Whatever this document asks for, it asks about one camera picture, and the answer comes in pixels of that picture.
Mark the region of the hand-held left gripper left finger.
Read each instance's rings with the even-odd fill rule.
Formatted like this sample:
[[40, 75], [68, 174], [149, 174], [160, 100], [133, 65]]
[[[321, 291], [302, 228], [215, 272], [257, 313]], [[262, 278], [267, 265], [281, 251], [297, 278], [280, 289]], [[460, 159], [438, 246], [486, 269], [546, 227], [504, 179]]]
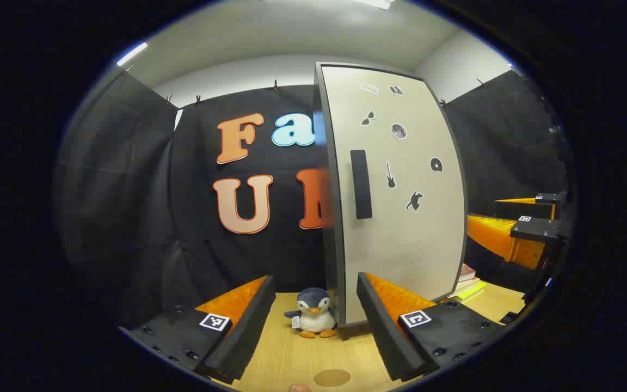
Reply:
[[231, 384], [259, 344], [275, 280], [264, 275], [199, 306], [174, 304], [122, 333], [181, 370]]

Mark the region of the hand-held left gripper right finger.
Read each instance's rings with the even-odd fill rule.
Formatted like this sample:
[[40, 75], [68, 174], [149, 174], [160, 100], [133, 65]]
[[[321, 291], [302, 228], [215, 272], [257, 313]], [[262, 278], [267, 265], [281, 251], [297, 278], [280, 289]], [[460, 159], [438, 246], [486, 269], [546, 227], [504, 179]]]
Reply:
[[453, 366], [507, 331], [455, 298], [429, 301], [370, 273], [358, 274], [356, 295], [393, 381]]

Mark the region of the round brown coaster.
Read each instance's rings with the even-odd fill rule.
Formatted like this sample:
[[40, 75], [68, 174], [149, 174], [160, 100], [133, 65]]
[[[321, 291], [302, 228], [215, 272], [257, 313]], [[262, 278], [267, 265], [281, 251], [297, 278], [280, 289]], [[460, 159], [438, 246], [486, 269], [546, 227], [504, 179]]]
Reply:
[[315, 374], [313, 381], [322, 387], [340, 387], [351, 380], [351, 374], [341, 369], [327, 369]]

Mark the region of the penguin plush toy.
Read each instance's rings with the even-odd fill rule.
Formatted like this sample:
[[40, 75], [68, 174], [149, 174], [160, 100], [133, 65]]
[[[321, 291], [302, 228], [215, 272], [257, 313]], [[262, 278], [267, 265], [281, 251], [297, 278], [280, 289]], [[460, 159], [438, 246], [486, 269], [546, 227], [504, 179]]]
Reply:
[[306, 288], [298, 293], [296, 305], [297, 309], [286, 311], [284, 317], [291, 320], [291, 328], [298, 330], [299, 336], [313, 339], [316, 336], [331, 338], [336, 335], [336, 316], [327, 290]]

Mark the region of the black backdrop cloth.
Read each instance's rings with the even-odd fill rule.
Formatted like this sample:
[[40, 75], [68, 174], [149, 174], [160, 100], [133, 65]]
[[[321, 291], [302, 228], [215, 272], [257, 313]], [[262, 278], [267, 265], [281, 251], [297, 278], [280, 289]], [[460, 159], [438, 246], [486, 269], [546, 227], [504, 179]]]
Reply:
[[[132, 75], [87, 96], [60, 147], [56, 203], [67, 257], [90, 295], [117, 325], [136, 327], [175, 305], [199, 305], [262, 275], [276, 290], [323, 287], [323, 229], [316, 184], [299, 171], [318, 169], [313, 84], [259, 88], [212, 97], [178, 110]], [[467, 212], [491, 214], [498, 198], [565, 191], [564, 166], [548, 132], [546, 110], [529, 84], [508, 72], [447, 104], [420, 107], [413, 95], [372, 110], [388, 126], [413, 115], [407, 142], [394, 137], [369, 156], [373, 180], [385, 181], [385, 157], [421, 158], [410, 169], [394, 158], [398, 185], [428, 179], [420, 210], [443, 212], [460, 201], [443, 176], [463, 176]]]

